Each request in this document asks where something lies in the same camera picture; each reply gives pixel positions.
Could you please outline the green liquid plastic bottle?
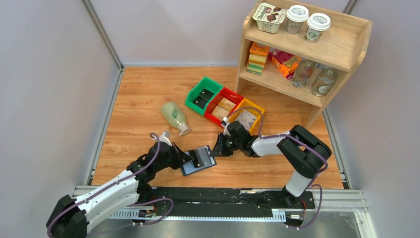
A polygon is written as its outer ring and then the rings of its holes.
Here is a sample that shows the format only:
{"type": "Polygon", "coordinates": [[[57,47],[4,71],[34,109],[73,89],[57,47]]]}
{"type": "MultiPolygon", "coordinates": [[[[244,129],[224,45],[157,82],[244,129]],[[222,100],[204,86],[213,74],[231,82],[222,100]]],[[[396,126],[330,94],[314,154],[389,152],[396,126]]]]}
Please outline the green liquid plastic bottle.
{"type": "Polygon", "coordinates": [[[179,130],[179,135],[186,135],[191,131],[191,128],[187,124],[186,116],[175,102],[164,104],[160,111],[167,122],[179,130]]]}

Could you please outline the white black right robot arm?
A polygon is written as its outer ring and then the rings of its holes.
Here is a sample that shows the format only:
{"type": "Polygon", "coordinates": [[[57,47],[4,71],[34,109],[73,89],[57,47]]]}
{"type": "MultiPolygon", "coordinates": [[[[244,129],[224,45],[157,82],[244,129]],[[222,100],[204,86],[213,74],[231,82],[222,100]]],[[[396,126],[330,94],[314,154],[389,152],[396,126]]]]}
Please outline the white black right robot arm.
{"type": "Polygon", "coordinates": [[[251,135],[245,127],[235,121],[218,134],[212,157],[227,157],[239,150],[247,157],[283,155],[294,168],[294,172],[283,188],[282,200],[288,207],[302,202],[302,194],[315,178],[327,169],[331,149],[301,125],[274,135],[251,135]]]}

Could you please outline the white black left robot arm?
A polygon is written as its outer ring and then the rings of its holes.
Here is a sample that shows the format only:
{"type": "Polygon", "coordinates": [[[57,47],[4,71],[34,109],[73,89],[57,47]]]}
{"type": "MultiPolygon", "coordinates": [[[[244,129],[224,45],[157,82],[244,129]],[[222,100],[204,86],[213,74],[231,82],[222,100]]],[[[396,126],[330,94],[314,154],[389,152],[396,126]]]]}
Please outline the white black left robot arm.
{"type": "Polygon", "coordinates": [[[50,238],[84,238],[109,215],[137,203],[150,203],[151,186],[157,172],[181,168],[194,160],[175,143],[156,142],[118,176],[102,186],[76,198],[65,195],[56,203],[47,223],[50,238]]]}

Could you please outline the blue leather card holder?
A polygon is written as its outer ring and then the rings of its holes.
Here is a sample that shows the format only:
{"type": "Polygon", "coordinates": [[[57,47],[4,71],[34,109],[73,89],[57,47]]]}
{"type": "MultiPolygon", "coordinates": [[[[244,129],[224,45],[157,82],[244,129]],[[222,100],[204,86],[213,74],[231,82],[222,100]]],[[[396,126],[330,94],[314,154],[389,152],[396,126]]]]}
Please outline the blue leather card holder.
{"type": "Polygon", "coordinates": [[[208,145],[187,151],[186,154],[192,157],[192,160],[181,167],[183,176],[215,166],[217,162],[214,157],[210,156],[210,151],[211,149],[208,145]]]}

